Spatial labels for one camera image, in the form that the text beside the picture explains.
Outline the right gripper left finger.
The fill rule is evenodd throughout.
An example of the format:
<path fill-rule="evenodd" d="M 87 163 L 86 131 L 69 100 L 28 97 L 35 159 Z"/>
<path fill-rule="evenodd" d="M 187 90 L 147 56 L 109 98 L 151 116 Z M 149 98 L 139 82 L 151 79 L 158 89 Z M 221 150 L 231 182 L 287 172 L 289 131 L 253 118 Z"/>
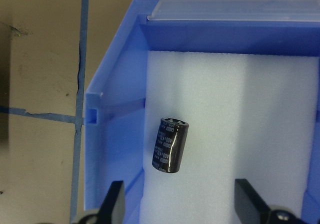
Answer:
<path fill-rule="evenodd" d="M 124 220 L 124 181 L 113 181 L 97 213 L 96 223 L 123 223 Z"/>

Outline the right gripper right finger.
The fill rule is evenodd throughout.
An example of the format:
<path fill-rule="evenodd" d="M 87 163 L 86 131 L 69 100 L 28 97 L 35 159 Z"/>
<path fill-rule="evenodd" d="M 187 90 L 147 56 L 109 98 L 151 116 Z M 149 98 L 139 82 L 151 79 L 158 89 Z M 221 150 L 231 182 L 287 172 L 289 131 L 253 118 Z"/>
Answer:
<path fill-rule="evenodd" d="M 234 209 L 241 223 L 267 223 L 270 207 L 247 179 L 234 180 Z"/>

